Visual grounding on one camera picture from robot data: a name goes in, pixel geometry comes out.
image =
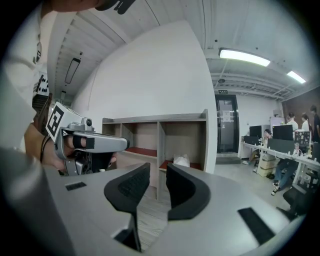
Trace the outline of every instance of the door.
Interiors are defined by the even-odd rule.
[[[239,118],[235,95],[215,95],[218,125],[217,153],[238,153]]]

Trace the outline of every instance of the desk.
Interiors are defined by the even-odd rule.
[[[279,151],[275,151],[273,149],[266,148],[261,145],[251,145],[251,144],[248,144],[245,142],[241,142],[241,151],[243,150],[243,147],[248,147],[248,148],[251,148],[254,150],[261,151],[258,169],[260,168],[260,163],[262,162],[262,158],[263,158],[264,154],[269,154],[269,155],[275,156],[276,158],[290,159],[290,160],[294,160],[294,161],[298,162],[298,167],[295,171],[295,177],[293,180],[294,184],[298,183],[298,178],[299,178],[301,172],[303,172],[306,167],[308,167],[309,169],[314,170],[314,171],[320,171],[320,163],[318,163],[317,161],[314,161],[314,160],[310,160],[306,156],[290,155],[287,153],[282,153]]]

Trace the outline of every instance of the red shelf board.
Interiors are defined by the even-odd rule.
[[[157,151],[153,149],[146,149],[146,148],[140,148],[140,147],[129,147],[125,151],[136,153],[139,155],[145,155],[150,157],[157,157]]]
[[[160,165],[159,168],[160,168],[160,169],[165,169],[165,170],[167,170],[167,165],[168,165],[169,163],[173,163],[173,161],[165,160],[165,161]],[[190,167],[202,171],[202,168],[201,168],[200,163],[191,162],[191,163],[190,163]]]

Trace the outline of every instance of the curved white wall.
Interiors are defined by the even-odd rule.
[[[157,27],[108,56],[81,87],[72,108],[91,118],[98,133],[102,118],[202,113],[208,109],[206,172],[214,172],[215,93],[204,53],[186,21]]]

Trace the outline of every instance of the ceiling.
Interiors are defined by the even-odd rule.
[[[284,100],[318,86],[319,66],[300,26],[274,1],[136,0],[124,15],[113,9],[59,13],[48,52],[48,80],[54,97],[72,101],[81,85],[114,50],[157,26],[187,20],[203,49],[215,91]],[[219,48],[246,51],[271,60],[268,67],[219,58]],[[73,58],[81,63],[70,84]],[[306,80],[287,76],[294,71]]]

